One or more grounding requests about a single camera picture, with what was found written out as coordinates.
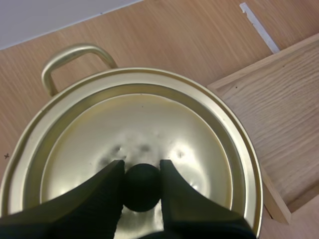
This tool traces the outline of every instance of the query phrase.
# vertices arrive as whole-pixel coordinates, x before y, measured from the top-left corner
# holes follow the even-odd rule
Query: pot
[[[112,68],[58,93],[51,72],[86,53]],[[256,236],[262,218],[262,180],[253,145],[231,110],[181,75],[151,68],[117,68],[103,49],[71,46],[42,72],[52,100],[23,132],[4,174],[1,216],[56,198],[113,160],[126,169],[158,167],[169,159],[200,194],[244,216]],[[115,238],[162,229],[160,203],[145,213],[123,209]]]

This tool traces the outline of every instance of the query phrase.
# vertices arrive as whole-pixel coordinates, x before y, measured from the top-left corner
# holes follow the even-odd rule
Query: black ball
[[[160,200],[160,171],[141,163],[130,168],[123,180],[123,202],[132,211],[146,212]]]

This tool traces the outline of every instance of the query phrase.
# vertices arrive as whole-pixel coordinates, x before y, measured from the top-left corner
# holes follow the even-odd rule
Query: wooden table
[[[40,73],[53,53],[90,42],[109,51],[120,67],[162,68],[207,86],[272,54],[239,7],[242,2],[146,0],[0,51],[0,175],[24,128],[50,99]],[[316,0],[245,2],[280,49],[319,32]],[[61,90],[102,70],[103,63],[88,55],[53,78]],[[264,220],[263,238],[279,235],[272,230],[280,226],[272,224]]]

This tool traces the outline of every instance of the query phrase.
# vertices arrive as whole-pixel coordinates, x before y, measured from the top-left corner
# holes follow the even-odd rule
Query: metal pot
[[[58,93],[52,70],[85,53],[98,55],[113,69]],[[117,68],[107,52],[90,44],[55,55],[42,81],[54,97],[14,150],[0,191],[1,216],[58,197],[113,160],[123,159],[129,168],[170,159],[194,189],[244,215],[259,235],[263,200],[256,153],[239,120],[216,95],[168,71]],[[115,238],[161,228],[160,204],[146,213],[124,209]]]

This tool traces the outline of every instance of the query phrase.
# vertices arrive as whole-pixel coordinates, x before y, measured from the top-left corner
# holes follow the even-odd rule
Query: white strip
[[[270,37],[270,35],[266,32],[266,30],[264,29],[264,27],[262,26],[262,24],[260,23],[260,21],[257,19],[257,17],[254,15],[254,13],[250,10],[250,8],[248,7],[248,5],[243,2],[241,4],[239,4],[240,8],[242,9],[243,13],[247,14],[248,20],[253,24],[254,28],[257,30],[257,32],[259,33],[259,35],[262,37],[262,39],[264,40],[264,42],[267,44],[267,46],[269,47],[269,49],[273,52],[273,53],[277,53],[280,52],[280,49],[278,48],[278,46],[275,44],[275,42],[272,40],[272,38]]]

